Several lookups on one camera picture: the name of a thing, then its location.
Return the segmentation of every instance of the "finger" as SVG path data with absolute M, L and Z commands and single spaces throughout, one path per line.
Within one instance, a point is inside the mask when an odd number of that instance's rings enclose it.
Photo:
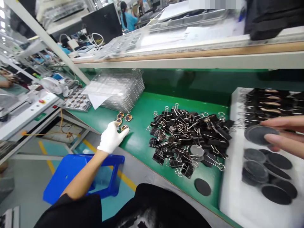
M 129 128 L 123 130 L 121 133 L 119 133 L 119 138 L 120 138 L 121 140 L 123 140 L 123 139 L 126 137 L 126 135 L 129 133 L 129 131 L 130 131 Z
M 269 127 L 300 127 L 304 126 L 304 116 L 277 117 L 261 122 L 261 125 Z
M 268 146 L 268 148 L 272 151 L 272 152 L 280 152 L 280 148 L 279 147 L 275 147 L 275 146 Z
M 304 159 L 304 143 L 274 134 L 266 134 L 264 138 L 272 145 Z
M 287 132 L 287 131 L 280 131 L 280 135 L 284 136 L 286 138 L 290 138 L 292 140 L 296 140 L 298 142 L 304 143 L 304 135 L 291 133 L 291 132 Z
M 117 127 L 119 125 L 119 123 L 118 122 L 116 122 L 116 121 L 112 121 L 112 122 L 110 122 L 109 124 L 108 124 L 108 127 Z

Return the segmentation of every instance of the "computer monitor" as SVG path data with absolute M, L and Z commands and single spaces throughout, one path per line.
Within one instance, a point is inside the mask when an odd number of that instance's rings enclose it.
M 101 34 L 106 44 L 123 34 L 114 3 L 84 16 L 82 21 L 89 33 Z

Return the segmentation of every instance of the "hand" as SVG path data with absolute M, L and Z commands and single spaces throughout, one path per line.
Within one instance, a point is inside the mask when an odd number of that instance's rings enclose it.
M 97 150 L 102 150 L 108 154 L 112 154 L 116 147 L 122 142 L 129 132 L 129 128 L 123 130 L 121 133 L 117 132 L 118 122 L 113 121 L 109 123 L 108 128 L 102 133 L 100 145 Z
M 13 83 L 10 81 L 2 81 L 0 82 L 0 87 L 2 88 L 10 88 L 11 86 L 13 86 Z
M 283 130 L 294 130 L 304 133 L 304 116 L 277 117 L 261 122 L 264 126 L 273 127 L 280 131 L 280 135 L 266 134 L 265 139 L 273 145 L 274 152 L 280 149 L 304 159 L 304 135 Z

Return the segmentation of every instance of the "black clothing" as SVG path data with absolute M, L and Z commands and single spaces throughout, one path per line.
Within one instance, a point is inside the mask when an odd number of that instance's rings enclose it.
M 41 216 L 34 228 L 61 227 L 203 227 L 207 221 L 190 204 L 163 188 L 140 184 L 135 196 L 112 218 L 102 221 L 99 195 L 73 201 L 63 195 Z

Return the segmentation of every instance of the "blue shirt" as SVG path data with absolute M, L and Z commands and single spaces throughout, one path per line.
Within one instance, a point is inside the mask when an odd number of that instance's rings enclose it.
M 137 23 L 137 17 L 132 16 L 129 13 L 125 13 L 126 15 L 126 21 L 127 21 L 127 27 L 124 25 L 124 19 L 123 19 L 123 12 L 121 13 L 121 25 L 123 26 L 123 29 L 128 29 L 130 32 L 135 30 L 135 24 Z

